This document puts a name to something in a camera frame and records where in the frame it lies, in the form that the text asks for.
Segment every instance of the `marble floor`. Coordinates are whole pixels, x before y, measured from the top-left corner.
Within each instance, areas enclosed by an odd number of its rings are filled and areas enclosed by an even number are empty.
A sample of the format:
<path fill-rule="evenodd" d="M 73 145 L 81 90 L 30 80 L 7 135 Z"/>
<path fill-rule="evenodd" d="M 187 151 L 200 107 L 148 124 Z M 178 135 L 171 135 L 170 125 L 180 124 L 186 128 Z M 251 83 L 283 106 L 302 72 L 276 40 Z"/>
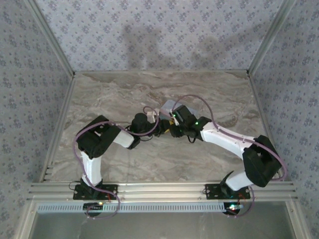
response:
<path fill-rule="evenodd" d="M 109 72 L 82 73 L 75 87 L 66 123 L 55 154 L 51 181 L 73 181 L 81 169 L 72 153 L 75 134 L 98 115 L 122 126 L 131 123 L 144 106 L 159 109 L 167 100 L 197 94 L 211 105 L 218 124 L 236 132 L 265 134 L 250 83 L 244 75 L 231 72 Z M 198 99 L 183 103 L 209 117 Z M 225 149 L 170 134 L 141 142 L 128 150 L 113 143 L 102 159 L 104 181 L 220 180 L 243 167 L 242 161 Z"/>

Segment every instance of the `black bracket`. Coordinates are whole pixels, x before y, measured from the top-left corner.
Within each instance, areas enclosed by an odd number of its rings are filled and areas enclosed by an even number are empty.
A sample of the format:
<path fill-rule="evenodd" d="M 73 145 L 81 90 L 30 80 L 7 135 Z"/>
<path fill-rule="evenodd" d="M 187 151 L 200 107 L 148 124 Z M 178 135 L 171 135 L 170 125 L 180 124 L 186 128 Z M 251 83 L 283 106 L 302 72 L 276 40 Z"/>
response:
<path fill-rule="evenodd" d="M 99 188 L 103 189 L 103 190 L 111 191 L 117 195 L 119 186 L 116 184 L 102 184 Z M 88 190 L 85 187 L 83 187 L 81 184 L 78 184 L 75 186 L 73 200 L 101 200 L 101 201 L 105 201 L 108 199 L 116 200 L 116 198 L 113 195 L 107 194 L 107 193 L 102 193 L 102 192 L 93 198 L 92 194 L 90 194 L 88 192 Z"/>
<path fill-rule="evenodd" d="M 232 192 L 231 196 L 227 196 L 222 192 L 220 184 L 205 184 L 203 193 L 206 195 L 207 200 L 250 199 L 248 187 L 241 188 L 238 191 Z"/>

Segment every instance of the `blue floral wallpaper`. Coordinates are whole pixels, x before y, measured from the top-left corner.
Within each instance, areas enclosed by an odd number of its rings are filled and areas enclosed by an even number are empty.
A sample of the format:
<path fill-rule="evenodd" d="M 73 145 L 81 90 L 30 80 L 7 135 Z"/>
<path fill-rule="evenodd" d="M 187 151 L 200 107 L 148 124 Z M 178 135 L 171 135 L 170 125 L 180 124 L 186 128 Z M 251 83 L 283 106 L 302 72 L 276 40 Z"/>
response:
<path fill-rule="evenodd" d="M 298 0 L 253 76 L 277 149 L 319 238 L 319 2 Z"/>
<path fill-rule="evenodd" d="M 9 239 L 38 180 L 69 79 L 23 0 L 1 0 L 0 46 L 0 238 Z"/>
<path fill-rule="evenodd" d="M 248 69 L 282 0 L 36 0 L 73 70 Z"/>

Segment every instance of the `enclosure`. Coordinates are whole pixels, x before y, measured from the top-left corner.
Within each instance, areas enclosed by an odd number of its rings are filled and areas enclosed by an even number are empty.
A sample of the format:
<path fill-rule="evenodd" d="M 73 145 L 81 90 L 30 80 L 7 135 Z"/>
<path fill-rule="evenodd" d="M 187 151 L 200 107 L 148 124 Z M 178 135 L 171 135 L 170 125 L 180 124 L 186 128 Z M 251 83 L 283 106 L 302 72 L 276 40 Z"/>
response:
<path fill-rule="evenodd" d="M 319 3 L 4 0 L 0 7 L 1 238 L 319 238 Z M 79 130 L 99 115 L 126 127 L 144 106 L 159 111 L 186 94 L 203 97 L 222 127 L 269 137 L 286 180 L 253 186 L 251 212 L 228 218 L 229 200 L 208 200 L 203 190 L 243 168 L 233 153 L 169 133 L 132 150 L 113 143 L 101 173 L 118 186 L 119 213 L 87 219 L 88 201 L 71 190 L 82 176 L 72 151 Z M 210 118 L 201 100 L 181 102 Z M 102 212 L 115 209 L 105 203 Z"/>

